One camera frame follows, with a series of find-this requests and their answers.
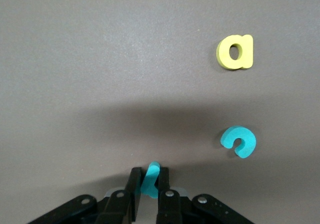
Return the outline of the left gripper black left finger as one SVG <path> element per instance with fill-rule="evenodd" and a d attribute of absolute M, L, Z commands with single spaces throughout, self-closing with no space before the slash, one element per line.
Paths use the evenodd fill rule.
<path fill-rule="evenodd" d="M 91 195 L 80 195 L 28 224 L 132 224 L 137 218 L 142 180 L 142 168 L 132 168 L 126 186 L 99 202 Z"/>

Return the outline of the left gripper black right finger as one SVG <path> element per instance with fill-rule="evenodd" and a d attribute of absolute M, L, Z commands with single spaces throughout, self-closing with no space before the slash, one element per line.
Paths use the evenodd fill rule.
<path fill-rule="evenodd" d="M 208 194 L 192 199 L 170 187 L 170 173 L 161 167 L 158 176 L 156 224 L 254 224 L 220 200 Z"/>

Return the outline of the teal foam letter t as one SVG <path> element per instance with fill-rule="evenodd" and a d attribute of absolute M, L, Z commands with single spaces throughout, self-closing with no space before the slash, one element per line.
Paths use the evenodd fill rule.
<path fill-rule="evenodd" d="M 142 182 L 140 191 L 142 194 L 149 196 L 150 198 L 157 199 L 158 198 L 158 190 L 156 188 L 156 181 L 160 174 L 160 164 L 158 162 L 151 162 L 144 180 Z"/>

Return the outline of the teal foam letter c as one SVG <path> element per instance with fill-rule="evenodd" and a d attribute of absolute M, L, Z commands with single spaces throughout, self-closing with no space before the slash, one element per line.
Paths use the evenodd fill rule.
<path fill-rule="evenodd" d="M 246 127 L 232 126 L 222 134 L 220 144 L 227 149 L 232 149 L 237 139 L 240 139 L 240 144 L 234 149 L 235 154 L 242 159 L 248 158 L 257 145 L 255 134 Z"/>

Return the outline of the yellow letter d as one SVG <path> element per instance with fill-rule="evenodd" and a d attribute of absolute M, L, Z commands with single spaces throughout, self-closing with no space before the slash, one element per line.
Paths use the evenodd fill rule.
<path fill-rule="evenodd" d="M 237 59 L 230 55 L 230 48 L 238 49 Z M 228 70 L 249 69 L 253 65 L 254 41 L 250 34 L 230 35 L 224 38 L 217 46 L 216 58 L 221 67 Z"/>

